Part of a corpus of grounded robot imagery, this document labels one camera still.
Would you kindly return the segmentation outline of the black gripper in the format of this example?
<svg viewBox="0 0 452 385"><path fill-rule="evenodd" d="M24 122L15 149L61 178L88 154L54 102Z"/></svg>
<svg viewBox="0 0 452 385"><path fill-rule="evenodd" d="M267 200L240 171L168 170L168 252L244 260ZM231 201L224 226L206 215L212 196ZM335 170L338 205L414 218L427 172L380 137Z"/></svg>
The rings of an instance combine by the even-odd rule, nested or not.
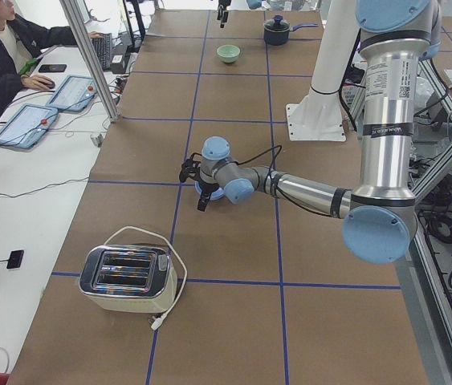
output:
<svg viewBox="0 0 452 385"><path fill-rule="evenodd" d="M223 28L228 19L228 12L224 11L230 6L230 0L218 0L217 20L220 21L220 27Z"/></svg>
<svg viewBox="0 0 452 385"><path fill-rule="evenodd" d="M207 202L213 200L213 198L218 198L218 184L208 183L203 180L197 181L197 191L200 194L197 210L205 211L207 207Z"/></svg>

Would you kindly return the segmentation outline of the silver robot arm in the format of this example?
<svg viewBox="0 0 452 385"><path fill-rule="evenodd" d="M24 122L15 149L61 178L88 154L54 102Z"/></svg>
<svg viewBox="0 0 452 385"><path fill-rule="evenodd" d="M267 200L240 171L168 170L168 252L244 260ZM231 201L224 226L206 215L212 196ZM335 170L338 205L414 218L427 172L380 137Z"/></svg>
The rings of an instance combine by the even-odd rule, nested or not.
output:
<svg viewBox="0 0 452 385"><path fill-rule="evenodd" d="M262 6L262 0L246 0L246 4L250 10L256 10ZM231 0L219 0L217 8L217 20L220 22L220 27L223 28L229 17L228 7L231 5Z"/></svg>
<svg viewBox="0 0 452 385"><path fill-rule="evenodd" d="M332 187L272 167L243 168L229 143L210 137L195 180L199 210L216 190L234 204L257 191L343 220L344 243L359 259L385 264L403 257L417 229L408 167L418 64L440 43L439 1L359 1L360 55L367 63L360 183Z"/></svg>

